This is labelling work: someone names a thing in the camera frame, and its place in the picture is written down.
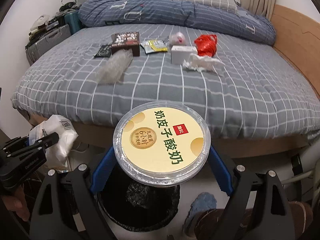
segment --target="blue gripper pad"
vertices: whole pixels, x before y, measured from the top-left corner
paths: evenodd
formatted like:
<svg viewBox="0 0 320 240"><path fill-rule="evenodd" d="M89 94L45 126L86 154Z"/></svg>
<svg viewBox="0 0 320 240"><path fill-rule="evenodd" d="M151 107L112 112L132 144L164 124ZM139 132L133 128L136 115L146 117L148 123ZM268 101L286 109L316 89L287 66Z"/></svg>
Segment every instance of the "blue gripper pad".
<svg viewBox="0 0 320 240"><path fill-rule="evenodd" d="M221 191L230 196L233 192L231 174L212 146L210 146L208 162Z"/></svg>
<svg viewBox="0 0 320 240"><path fill-rule="evenodd" d="M92 183L90 191L94 195L103 190L110 176L110 173L113 170L113 167L116 165L116 163L117 159L112 146L92 174Z"/></svg>

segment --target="transparent lid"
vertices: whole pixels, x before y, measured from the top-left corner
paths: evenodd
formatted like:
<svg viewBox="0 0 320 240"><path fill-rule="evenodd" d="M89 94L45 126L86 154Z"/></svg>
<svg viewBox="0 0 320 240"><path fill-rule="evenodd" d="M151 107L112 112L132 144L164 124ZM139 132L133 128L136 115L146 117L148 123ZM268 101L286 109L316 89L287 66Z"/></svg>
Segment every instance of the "transparent lid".
<svg viewBox="0 0 320 240"><path fill-rule="evenodd" d="M183 183L207 160L209 128L191 108L171 101L140 105L118 123L113 146L118 163L133 179L155 187Z"/></svg>

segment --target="blue blanket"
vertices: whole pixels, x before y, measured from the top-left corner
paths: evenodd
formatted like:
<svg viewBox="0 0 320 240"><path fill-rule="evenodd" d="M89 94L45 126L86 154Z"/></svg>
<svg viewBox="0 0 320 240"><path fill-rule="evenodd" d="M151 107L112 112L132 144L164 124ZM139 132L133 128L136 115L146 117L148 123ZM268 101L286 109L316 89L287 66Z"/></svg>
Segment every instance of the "blue blanket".
<svg viewBox="0 0 320 240"><path fill-rule="evenodd" d="M114 24L170 24L229 34L268 45L276 31L264 17L238 7L237 14L189 1L87 0L79 10L87 27Z"/></svg>

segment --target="finger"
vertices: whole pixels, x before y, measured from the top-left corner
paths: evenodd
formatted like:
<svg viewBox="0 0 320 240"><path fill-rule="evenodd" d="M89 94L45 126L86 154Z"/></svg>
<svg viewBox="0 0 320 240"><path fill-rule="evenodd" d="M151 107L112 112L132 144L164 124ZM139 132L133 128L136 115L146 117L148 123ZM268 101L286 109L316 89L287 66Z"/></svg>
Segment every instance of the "finger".
<svg viewBox="0 0 320 240"><path fill-rule="evenodd" d="M17 215L24 221L28 221L30 217L30 212L27 206L25 194L23 192L22 187L18 187L14 192L14 196L18 198L22 204L22 208L17 211Z"/></svg>
<svg viewBox="0 0 320 240"><path fill-rule="evenodd" d="M18 211L23 208L21 201L13 196L1 196L1 199L9 211Z"/></svg>

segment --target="gold round seal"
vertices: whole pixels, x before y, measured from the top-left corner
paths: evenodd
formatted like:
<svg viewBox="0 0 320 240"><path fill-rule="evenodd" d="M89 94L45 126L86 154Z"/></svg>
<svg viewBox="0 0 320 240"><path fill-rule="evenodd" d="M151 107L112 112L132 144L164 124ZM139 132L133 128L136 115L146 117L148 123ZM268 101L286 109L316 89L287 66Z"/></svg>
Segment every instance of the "gold round seal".
<svg viewBox="0 0 320 240"><path fill-rule="evenodd" d="M155 131L148 127L140 127L134 130L130 136L131 144L138 149L147 149L157 140Z"/></svg>

